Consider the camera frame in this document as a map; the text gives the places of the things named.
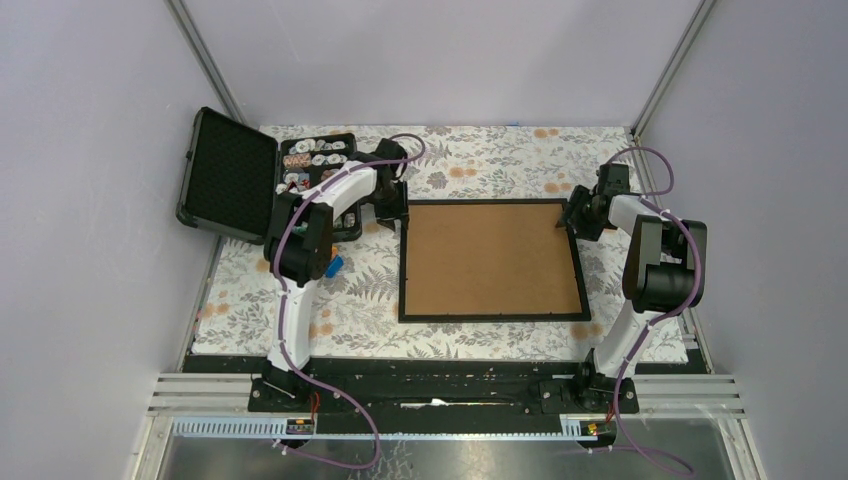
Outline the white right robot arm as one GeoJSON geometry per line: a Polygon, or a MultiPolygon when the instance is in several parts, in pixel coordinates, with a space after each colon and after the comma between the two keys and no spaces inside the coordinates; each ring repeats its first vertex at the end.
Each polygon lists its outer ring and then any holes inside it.
{"type": "Polygon", "coordinates": [[[608,228],[630,238],[621,282],[625,302],[570,389],[579,407],[597,412],[623,395],[625,380],[661,324],[702,298],[708,230],[633,192],[623,164],[601,166],[592,188],[577,186],[557,225],[580,240],[597,241],[608,228]]]}

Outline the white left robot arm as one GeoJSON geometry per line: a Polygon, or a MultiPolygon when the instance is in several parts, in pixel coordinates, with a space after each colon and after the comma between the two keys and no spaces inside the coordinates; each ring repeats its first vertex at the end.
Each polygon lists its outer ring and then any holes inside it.
{"type": "Polygon", "coordinates": [[[351,153],[317,185],[275,198],[263,255],[281,285],[281,298],[261,381],[285,410],[299,410],[309,401],[310,377],[303,368],[311,358],[309,328],[318,283],[333,261],[335,221],[364,202],[373,206],[379,225],[392,231],[408,227],[408,188],[401,177],[426,145],[411,155],[401,138],[421,140],[408,133],[383,138],[372,152],[351,153]]]}

